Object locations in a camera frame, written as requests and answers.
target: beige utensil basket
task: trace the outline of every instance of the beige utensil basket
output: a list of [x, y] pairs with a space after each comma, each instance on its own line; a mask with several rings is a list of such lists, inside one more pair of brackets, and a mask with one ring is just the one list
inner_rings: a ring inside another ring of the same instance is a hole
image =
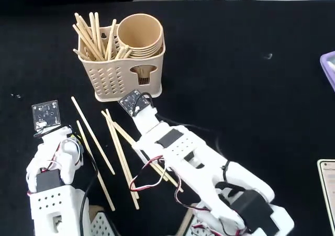
[[[119, 50], [119, 43], [116, 36], [118, 24], [114, 28], [114, 38], [117, 51]], [[100, 28], [101, 34], [109, 36], [110, 26]], [[107, 39], [103, 39], [105, 47], [107, 46]], [[87, 54], [83, 41], [79, 38], [78, 50]], [[165, 42], [163, 38], [163, 45], [160, 48], [158, 55], [146, 59], [119, 59], [103, 62], [85, 61], [78, 56], [83, 63], [87, 72], [88, 78], [95, 91], [95, 97], [100, 102], [117, 101], [127, 95], [134, 89], [140, 92], [148, 92], [152, 97], [158, 97], [162, 93], [161, 77], [163, 57], [165, 53]], [[151, 72], [148, 78], [141, 78], [137, 69], [147, 68], [150, 66]]]

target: purple container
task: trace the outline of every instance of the purple container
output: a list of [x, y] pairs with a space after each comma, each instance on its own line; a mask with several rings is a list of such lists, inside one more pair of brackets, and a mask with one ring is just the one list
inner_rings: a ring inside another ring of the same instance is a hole
[[335, 91], [335, 51], [322, 55], [320, 57], [320, 63]]

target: black cable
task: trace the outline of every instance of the black cable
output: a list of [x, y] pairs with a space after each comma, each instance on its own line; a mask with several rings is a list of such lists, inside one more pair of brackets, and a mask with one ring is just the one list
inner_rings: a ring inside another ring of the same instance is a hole
[[224, 231], [224, 233], [225, 233], [227, 236], [236, 236], [235, 234], [234, 234], [234, 235], [232, 235], [232, 234], [228, 234], [228, 233], [226, 232], [226, 230], [225, 230], [225, 227], [224, 227], [224, 224], [223, 224], [222, 220], [219, 219], [219, 221], [220, 221], [220, 224], [221, 224], [221, 226], [222, 226], [222, 230]]
[[152, 101], [152, 96], [150, 93], [148, 92], [143, 92], [141, 93], [135, 100], [134, 102], [134, 105], [132, 106], [132, 116], [135, 117], [138, 113], [138, 111], [136, 111], [136, 107], [137, 107], [137, 103], [139, 101], [139, 99], [142, 97], [142, 96], [148, 96], [149, 97], [149, 102], [151, 104], [151, 106], [153, 107], [153, 101]]
[[85, 207], [85, 202], [86, 202], [86, 198], [88, 195], [88, 192], [90, 191], [90, 189], [92, 188], [94, 182], [96, 181], [97, 177], [98, 177], [98, 167], [94, 161], [94, 159], [92, 158], [92, 156], [87, 153], [88, 157], [90, 158], [90, 161], [93, 164], [94, 167], [94, 176], [92, 177], [85, 193], [84, 193], [84, 197], [83, 197], [83, 201], [82, 201], [82, 205], [80, 207], [80, 213], [79, 213], [79, 227], [80, 227], [80, 236], [84, 236], [84, 228], [83, 228], [83, 213], [84, 213], [84, 207]]
[[[151, 106], [154, 107], [151, 94], [148, 93], [148, 92], [143, 92], [136, 98], [136, 100], [134, 102], [134, 105], [132, 106], [132, 116], [133, 117], [135, 117], [138, 114], [138, 112], [136, 112], [135, 110], [136, 110], [137, 103], [142, 96], [148, 96]], [[198, 130], [201, 130], [201, 131], [216, 133], [217, 137], [216, 137], [216, 140], [215, 140], [215, 148], [216, 148], [217, 153], [219, 153], [220, 155], [223, 156], [223, 153], [222, 153], [222, 151], [220, 149], [220, 146], [219, 146], [220, 133], [218, 131], [207, 129], [207, 128], [196, 126], [196, 125], [191, 125], [191, 124], [188, 124], [188, 123], [176, 122], [176, 121], [173, 121], [169, 118], [163, 117], [163, 116], [159, 115], [158, 113], [156, 114], [156, 117], [165, 121], [165, 122], [172, 123], [174, 125], [183, 125], [185, 127], [194, 128], [194, 129], [198, 129]]]
[[[83, 150], [84, 152], [87, 152], [87, 150], [84, 147], [84, 142], [83, 140], [74, 132], [72, 132], [72, 134], [79, 140], [79, 142], [81, 143], [81, 145], [83, 146]], [[98, 166], [96, 165], [96, 162], [94, 160], [94, 158], [91, 156], [91, 154], [89, 154], [88, 152], [86, 153], [91, 161], [91, 163], [93, 164], [93, 168], [94, 168], [94, 176], [92, 177], [89, 185], [87, 186], [87, 189], [84, 193], [84, 197], [82, 200], [82, 204], [80, 207], [80, 213], [79, 213], [79, 227], [80, 227], [80, 236], [84, 236], [84, 228], [83, 228], [83, 213], [84, 213], [84, 207], [85, 207], [85, 202], [86, 202], [86, 198], [88, 195], [88, 192], [90, 191], [90, 189], [92, 188], [94, 182], [96, 181], [97, 177], [98, 177]]]
[[224, 165], [224, 166], [221, 167], [221, 169], [222, 169], [222, 171], [223, 171], [223, 177], [224, 177], [224, 181], [225, 181], [225, 182], [228, 182], [228, 181], [227, 181], [227, 171], [228, 171], [229, 163], [230, 163], [230, 161], [227, 160], [226, 165]]
[[50, 133], [52, 133], [52, 132], [54, 132], [56, 130], [62, 129], [63, 127], [69, 127], [72, 130], [72, 127], [70, 125], [60, 125], [60, 126], [54, 128], [54, 129], [51, 129], [51, 130], [48, 130], [48, 131], [42, 133], [43, 129], [44, 129], [43, 128], [42, 131], [39, 131], [39, 132], [35, 133], [33, 137], [34, 138], [41, 138], [41, 137], [43, 137], [43, 136], [45, 136], [47, 134], [50, 134]]

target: red and white wire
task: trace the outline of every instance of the red and white wire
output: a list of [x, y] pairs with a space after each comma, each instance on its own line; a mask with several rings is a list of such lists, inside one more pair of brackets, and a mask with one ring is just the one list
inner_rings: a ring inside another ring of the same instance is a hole
[[184, 207], [187, 207], [187, 208], [192, 208], [192, 209], [195, 209], [195, 210], [199, 210], [199, 211], [209, 211], [206, 207], [205, 208], [199, 208], [199, 207], [194, 207], [194, 206], [189, 206], [189, 205], [186, 205], [184, 203], [182, 203], [179, 199], [178, 199], [178, 192], [180, 191], [181, 187], [182, 187], [182, 179], [180, 178], [180, 176], [177, 174], [177, 172], [174, 172], [178, 178], [178, 187], [176, 189], [176, 191], [174, 192], [174, 199], [177, 201], [177, 203], [181, 204], [182, 206]]
[[157, 183], [155, 184], [152, 184], [152, 185], [143, 185], [143, 186], [140, 186], [140, 187], [136, 187], [136, 188], [132, 188], [132, 185], [134, 183], [134, 181], [136, 180], [136, 178], [140, 175], [141, 171], [146, 168], [149, 164], [151, 164], [152, 162], [156, 161], [156, 160], [163, 160], [163, 155], [161, 156], [156, 156], [154, 158], [152, 158], [151, 160], [149, 160], [143, 167], [142, 169], [140, 170], [140, 172], [132, 179], [132, 181], [130, 181], [130, 184], [129, 184], [129, 189], [132, 191], [132, 192], [139, 192], [140, 190], [145, 190], [145, 189], [149, 189], [149, 188], [152, 188], [152, 187], [155, 187], [155, 186], [158, 186], [161, 182], [162, 182], [162, 179], [163, 179], [163, 176], [166, 172], [166, 165], [164, 166], [164, 171], [160, 177], [160, 179], [158, 180]]

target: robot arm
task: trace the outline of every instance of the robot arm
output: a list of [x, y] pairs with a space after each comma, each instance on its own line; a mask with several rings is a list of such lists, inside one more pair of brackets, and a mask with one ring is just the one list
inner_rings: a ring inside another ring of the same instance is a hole
[[[166, 167], [192, 188], [210, 210], [197, 213], [206, 213], [205, 222], [216, 231], [269, 236], [291, 231], [294, 223], [285, 209], [270, 204], [274, 192], [268, 184], [238, 163], [229, 162], [186, 127], [159, 122], [157, 110], [138, 91], [119, 103], [142, 134], [133, 149], [145, 163], [162, 155]], [[230, 192], [217, 188], [220, 183]]]

